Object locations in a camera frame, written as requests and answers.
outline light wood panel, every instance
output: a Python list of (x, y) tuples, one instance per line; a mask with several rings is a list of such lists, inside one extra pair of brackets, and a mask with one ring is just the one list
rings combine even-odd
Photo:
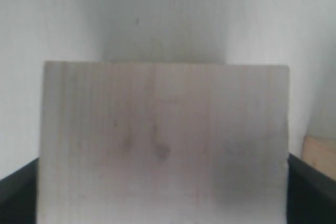
[(336, 180), (336, 140), (307, 136), (303, 144), (302, 159)]
[(48, 62), (39, 224), (286, 223), (288, 69)]

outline light wood piece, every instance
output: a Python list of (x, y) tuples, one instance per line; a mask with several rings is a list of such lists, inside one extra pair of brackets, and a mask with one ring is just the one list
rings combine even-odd
[(288, 69), (48, 62), (39, 224), (286, 223)]
[(307, 136), (302, 160), (336, 180), (336, 140)]

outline small wooden block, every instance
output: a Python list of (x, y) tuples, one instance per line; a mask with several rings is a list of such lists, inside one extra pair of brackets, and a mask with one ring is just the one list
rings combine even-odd
[(38, 223), (286, 223), (288, 78), (46, 63)]
[(307, 136), (303, 144), (302, 160), (336, 180), (336, 140)]

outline wood grain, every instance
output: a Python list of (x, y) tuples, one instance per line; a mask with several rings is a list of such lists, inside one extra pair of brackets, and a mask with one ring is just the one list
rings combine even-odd
[(336, 180), (336, 140), (307, 136), (302, 160)]
[(286, 223), (288, 69), (45, 65), (38, 223)]

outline wooden board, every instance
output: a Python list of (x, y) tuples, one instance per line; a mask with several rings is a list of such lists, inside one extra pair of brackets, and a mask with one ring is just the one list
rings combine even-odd
[(286, 223), (288, 76), (46, 63), (38, 223)]
[(336, 180), (336, 140), (307, 136), (303, 144), (302, 160)]

